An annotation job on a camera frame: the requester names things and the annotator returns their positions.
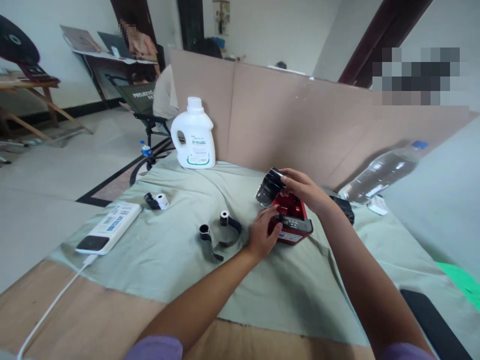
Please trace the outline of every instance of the white plastic bottle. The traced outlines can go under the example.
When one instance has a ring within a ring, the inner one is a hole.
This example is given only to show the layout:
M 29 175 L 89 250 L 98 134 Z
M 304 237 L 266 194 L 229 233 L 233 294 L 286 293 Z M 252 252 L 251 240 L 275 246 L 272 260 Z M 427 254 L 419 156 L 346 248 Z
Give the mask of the white plastic bottle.
M 415 141 L 410 146 L 394 149 L 373 160 L 338 196 L 354 206 L 366 204 L 391 184 L 410 174 L 418 165 L 422 150 L 429 144 Z
M 214 124 L 205 114 L 202 99 L 189 97 L 185 112 L 171 124 L 171 139 L 178 152 L 180 165 L 187 169 L 210 169 L 215 166 L 215 145 L 212 136 Z M 181 144 L 178 132 L 185 136 Z

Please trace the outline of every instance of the purple sleeve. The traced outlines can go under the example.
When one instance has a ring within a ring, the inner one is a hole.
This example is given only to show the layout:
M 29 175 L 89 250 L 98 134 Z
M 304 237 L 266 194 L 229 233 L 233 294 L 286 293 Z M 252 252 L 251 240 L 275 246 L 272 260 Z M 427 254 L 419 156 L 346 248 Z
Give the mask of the purple sleeve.
M 415 345 L 399 342 L 387 347 L 380 360 L 436 360 L 436 358 Z
M 182 360 L 182 344 L 171 336 L 148 336 L 137 342 L 123 360 Z

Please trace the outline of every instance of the blue bottle cap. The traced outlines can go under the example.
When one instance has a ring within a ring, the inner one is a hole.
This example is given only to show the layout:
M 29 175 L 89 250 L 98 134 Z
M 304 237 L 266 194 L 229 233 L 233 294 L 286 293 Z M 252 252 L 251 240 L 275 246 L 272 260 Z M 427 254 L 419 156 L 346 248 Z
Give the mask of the blue bottle cap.
M 425 149 L 429 143 L 428 142 L 425 142 L 425 141 L 420 141 L 420 140 L 417 140 L 417 141 L 414 141 L 412 144 L 411 144 L 414 148 L 417 148 L 417 149 Z

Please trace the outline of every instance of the wooden table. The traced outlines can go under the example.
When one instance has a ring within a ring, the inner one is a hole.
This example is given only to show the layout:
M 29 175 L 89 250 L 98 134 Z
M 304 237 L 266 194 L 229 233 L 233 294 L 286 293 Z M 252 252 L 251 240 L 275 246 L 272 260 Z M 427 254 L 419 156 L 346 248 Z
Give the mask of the wooden table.
M 145 63 L 145 62 L 136 61 L 136 62 L 130 63 L 129 59 L 118 59 L 118 58 L 115 58 L 114 56 L 108 56 L 108 54 L 104 54 L 104 53 L 101 54 L 102 56 L 99 56 L 99 54 L 95 52 L 89 53 L 89 52 L 83 52 L 83 51 L 82 52 L 75 51 L 75 53 L 80 55 L 83 62 L 85 63 L 85 66 L 90 71 L 91 79 L 95 84 L 96 91 L 98 92 L 98 95 L 100 95 L 100 98 L 105 104 L 106 109 L 109 108 L 107 99 L 105 98 L 104 92 L 100 86 L 100 82 L 97 78 L 97 75 L 95 74 L 94 69 L 106 68 L 109 70 L 122 73 L 125 75 L 125 78 L 127 79 L 129 84 L 134 83 L 132 78 L 132 75 L 134 73 L 146 73 L 147 80 L 151 82 L 155 81 L 155 77 L 157 75 L 154 62 Z
M 63 111 L 60 107 L 54 104 L 52 101 L 52 95 L 50 93 L 50 88 L 56 88 L 58 89 L 59 87 L 60 80 L 57 78 L 53 78 L 51 81 L 45 81 L 45 82 L 34 82 L 34 81 L 12 81 L 12 82 L 1 82 L 0 81 L 0 91 L 4 91 L 10 94 L 17 94 L 18 89 L 26 89 L 29 92 L 31 92 L 33 95 L 41 99 L 47 106 L 48 106 L 48 111 L 50 112 L 50 119 L 54 127 L 58 128 L 59 127 L 59 121 L 57 119 L 57 112 L 65 116 L 68 120 L 73 122 L 74 124 L 77 125 L 76 130 L 85 130 L 89 134 L 93 134 L 88 128 L 83 126 L 77 119 L 71 117 L 68 113 Z M 34 88 L 42 88 L 43 89 L 43 95 L 35 90 Z M 11 112 L 8 112 L 5 108 L 0 107 L 0 126 L 3 129 L 3 132 L 5 133 L 7 138 L 10 138 L 11 132 L 10 128 L 7 124 L 7 120 L 11 120 L 16 122 L 17 124 L 20 124 L 24 128 L 30 130 L 32 133 L 38 135 L 40 138 L 52 143 L 55 146 L 60 146 L 54 139 L 46 135 L 44 132 L 38 130 L 37 128 L 33 127 L 29 123 L 23 121 L 20 119 L 18 116 L 12 114 Z
M 57 294 L 74 276 L 43 260 L 0 295 L 0 349 L 17 354 Z M 164 303 L 104 288 L 80 276 L 26 349 L 36 360 L 121 360 Z M 374 360 L 368 346 L 216 319 L 188 360 Z

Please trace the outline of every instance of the hand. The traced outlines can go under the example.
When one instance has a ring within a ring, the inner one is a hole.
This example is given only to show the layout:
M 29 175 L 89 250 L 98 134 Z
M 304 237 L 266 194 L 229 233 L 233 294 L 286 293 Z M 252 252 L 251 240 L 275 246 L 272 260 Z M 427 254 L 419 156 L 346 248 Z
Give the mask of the hand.
M 281 169 L 282 174 L 288 175 L 281 177 L 281 182 L 286 185 L 280 193 L 285 197 L 293 194 L 302 200 L 315 214 L 319 214 L 325 205 L 332 201 L 329 196 L 320 189 L 308 175 L 291 168 Z
M 271 234 L 268 234 L 270 219 L 277 216 L 278 205 L 274 205 L 261 211 L 250 226 L 250 239 L 245 249 L 251 253 L 258 261 L 266 258 L 277 242 L 277 238 L 282 231 L 282 223 L 279 222 Z

